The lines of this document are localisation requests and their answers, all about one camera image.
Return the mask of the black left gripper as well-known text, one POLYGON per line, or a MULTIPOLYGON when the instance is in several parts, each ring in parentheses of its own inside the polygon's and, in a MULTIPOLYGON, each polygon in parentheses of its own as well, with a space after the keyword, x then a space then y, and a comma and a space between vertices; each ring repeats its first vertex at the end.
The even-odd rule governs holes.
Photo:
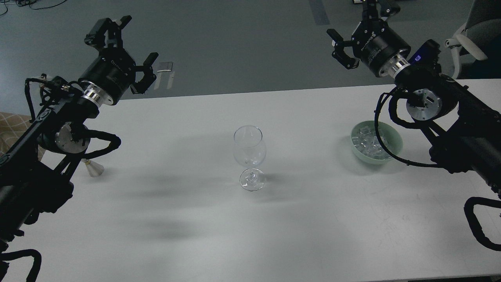
POLYGON ((116 105, 129 86, 133 94, 145 94, 157 78, 152 67, 158 58, 157 52, 150 53, 142 65, 136 66, 123 48, 122 30, 131 20, 131 15, 116 21, 102 18, 84 38, 86 45, 101 51, 78 83, 81 87, 93 84, 102 89, 108 95, 105 99, 107 105, 116 105), (135 81, 137 72, 143 73, 139 81, 135 81))

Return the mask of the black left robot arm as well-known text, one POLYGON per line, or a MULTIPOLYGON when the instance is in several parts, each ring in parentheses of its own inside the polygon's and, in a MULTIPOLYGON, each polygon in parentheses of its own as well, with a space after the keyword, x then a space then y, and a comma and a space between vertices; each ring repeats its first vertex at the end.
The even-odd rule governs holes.
POLYGON ((96 22, 84 42, 98 51, 98 57, 78 80, 43 75, 25 80, 30 125, 1 156, 2 280, 11 261, 30 257, 32 266, 25 280, 36 281, 40 252, 9 252, 9 243, 24 236, 23 226, 36 223, 43 213, 56 213, 73 197, 71 179, 81 162, 121 145, 117 135, 91 130, 85 122, 95 119, 103 105, 116 105, 127 90, 144 94, 156 81, 153 63, 158 53, 150 53, 138 64, 124 48, 122 31, 131 20, 127 15, 96 22))

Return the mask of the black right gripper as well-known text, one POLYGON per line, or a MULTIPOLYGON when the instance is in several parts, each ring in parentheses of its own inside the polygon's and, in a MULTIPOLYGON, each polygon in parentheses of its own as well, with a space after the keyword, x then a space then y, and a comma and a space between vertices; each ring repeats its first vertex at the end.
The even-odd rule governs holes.
POLYGON ((352 40, 345 41, 335 29, 327 30, 333 41, 332 57, 348 70, 356 69, 361 61, 381 78, 388 75, 390 59, 398 55, 407 58, 411 51, 410 45, 386 22, 398 14, 401 7, 395 0, 361 0, 361 5, 361 22, 352 34, 352 40), (355 58, 346 54, 346 47, 353 47, 355 58))

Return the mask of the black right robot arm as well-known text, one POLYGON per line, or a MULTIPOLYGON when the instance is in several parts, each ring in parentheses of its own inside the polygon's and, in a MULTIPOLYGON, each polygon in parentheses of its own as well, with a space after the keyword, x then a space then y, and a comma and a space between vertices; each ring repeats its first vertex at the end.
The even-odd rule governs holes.
POLYGON ((346 69, 362 62, 378 78, 390 76, 395 87, 381 94, 374 111, 378 141, 379 116, 386 101, 390 119, 420 130, 431 143, 431 163, 412 162, 382 148, 408 166, 443 168, 449 173, 475 171, 500 195, 500 113, 473 95, 467 86, 441 72, 440 45, 425 41, 410 56, 411 46, 387 23, 400 11, 393 0, 362 1, 362 18, 348 40, 333 28, 335 58, 346 69))

